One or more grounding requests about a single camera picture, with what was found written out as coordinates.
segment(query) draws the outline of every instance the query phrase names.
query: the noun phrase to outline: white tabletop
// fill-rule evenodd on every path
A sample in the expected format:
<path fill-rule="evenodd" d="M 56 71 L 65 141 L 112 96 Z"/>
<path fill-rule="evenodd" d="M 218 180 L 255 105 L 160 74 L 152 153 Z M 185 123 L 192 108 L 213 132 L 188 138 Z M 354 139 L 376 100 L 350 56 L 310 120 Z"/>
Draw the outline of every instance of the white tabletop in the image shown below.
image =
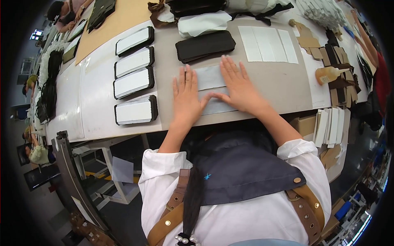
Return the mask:
<path fill-rule="evenodd" d="M 324 28 L 303 18 L 296 5 L 294 9 L 273 21 L 287 24 L 292 18 L 310 28 L 314 36 L 318 38 L 320 45 L 324 46 L 327 43 L 328 38 Z M 115 55 L 115 43 L 146 26 L 153 26 L 153 24 L 151 21 L 146 21 L 130 28 L 97 48 L 77 65 L 74 64 L 75 59 L 62 65 L 57 80 L 56 117 L 46 127 L 48 140 L 55 138 L 57 132 L 64 130 L 68 131 L 70 142 L 165 130 L 162 127 L 160 115 L 157 120 L 148 124 L 118 126 L 115 123 L 114 106 L 123 102 L 123 100 L 115 100 L 113 97 L 113 65 L 119 60 Z M 161 31 L 166 31 L 166 28 L 155 30 L 155 32 Z M 355 41 L 344 30 L 342 33 L 343 41 L 339 42 L 339 45 L 348 54 L 350 64 L 354 66 L 354 72 L 358 75 L 359 86 L 362 90 L 358 94 L 357 102 L 364 102 L 368 95 L 355 55 Z M 301 52 L 307 68 L 312 107 L 314 109 L 330 107 L 331 98 L 328 85 L 320 86 L 314 75 L 317 68 L 323 67 L 323 63 L 315 60 L 302 48 Z M 156 85 L 153 89 L 139 95 L 147 94 L 157 95 Z"/>

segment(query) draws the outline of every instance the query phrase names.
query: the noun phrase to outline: left hand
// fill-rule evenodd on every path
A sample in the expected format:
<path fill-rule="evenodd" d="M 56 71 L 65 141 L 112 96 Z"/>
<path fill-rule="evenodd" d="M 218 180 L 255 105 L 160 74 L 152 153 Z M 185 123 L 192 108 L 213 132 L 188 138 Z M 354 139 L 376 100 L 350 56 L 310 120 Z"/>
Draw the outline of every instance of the left hand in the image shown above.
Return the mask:
<path fill-rule="evenodd" d="M 77 11 L 76 14 L 75 14 L 75 22 L 77 22 L 77 21 L 79 21 L 79 19 L 81 19 L 81 15 L 82 15 L 82 12 L 83 12 L 83 11 L 84 11 L 84 10 L 81 9 L 81 8 L 78 9 L 78 11 Z"/>
<path fill-rule="evenodd" d="M 179 69 L 179 85 L 173 78 L 174 118 L 171 125 L 189 131 L 200 118 L 213 93 L 198 99 L 197 74 L 189 65 Z"/>

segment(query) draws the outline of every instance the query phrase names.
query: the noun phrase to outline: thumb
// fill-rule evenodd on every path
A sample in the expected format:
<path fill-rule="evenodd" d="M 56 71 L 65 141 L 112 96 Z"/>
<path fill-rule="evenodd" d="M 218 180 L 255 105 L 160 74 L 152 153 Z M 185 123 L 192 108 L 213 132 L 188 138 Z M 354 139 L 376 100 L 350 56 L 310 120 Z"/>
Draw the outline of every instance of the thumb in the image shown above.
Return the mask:
<path fill-rule="evenodd" d="M 213 93 L 206 94 L 203 98 L 201 98 L 201 109 L 204 109 L 208 104 L 209 100 L 211 100 Z"/>
<path fill-rule="evenodd" d="M 227 96 L 226 94 L 223 94 L 223 93 L 218 93 L 218 92 L 217 92 L 217 93 L 214 93 L 214 94 L 212 95 L 212 97 L 217 98 L 217 99 L 220 99 L 220 100 L 222 100 L 223 102 L 225 102 L 225 103 L 227 103 L 227 104 L 231 103 L 230 97 Z"/>

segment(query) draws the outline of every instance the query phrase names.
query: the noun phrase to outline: light blue fabric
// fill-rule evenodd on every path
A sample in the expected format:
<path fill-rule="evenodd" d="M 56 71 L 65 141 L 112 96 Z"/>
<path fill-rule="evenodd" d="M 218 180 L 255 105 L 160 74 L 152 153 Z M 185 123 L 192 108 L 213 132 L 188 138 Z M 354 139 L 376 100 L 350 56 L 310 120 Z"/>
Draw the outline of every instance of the light blue fabric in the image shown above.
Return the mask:
<path fill-rule="evenodd" d="M 229 246 L 305 246 L 299 242 L 282 239 L 253 239 L 230 244 Z"/>

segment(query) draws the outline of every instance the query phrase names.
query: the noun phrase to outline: glue bottle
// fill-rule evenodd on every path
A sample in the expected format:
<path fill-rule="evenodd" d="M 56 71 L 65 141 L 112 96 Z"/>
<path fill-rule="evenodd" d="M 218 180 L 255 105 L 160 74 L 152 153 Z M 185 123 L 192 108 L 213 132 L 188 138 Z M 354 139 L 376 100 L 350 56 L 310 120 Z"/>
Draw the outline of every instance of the glue bottle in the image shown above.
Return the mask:
<path fill-rule="evenodd" d="M 338 69 L 335 67 L 325 67 L 316 69 L 316 79 L 318 80 L 320 85 L 327 84 L 331 81 L 336 80 L 341 73 L 348 71 L 349 68 L 346 69 Z"/>

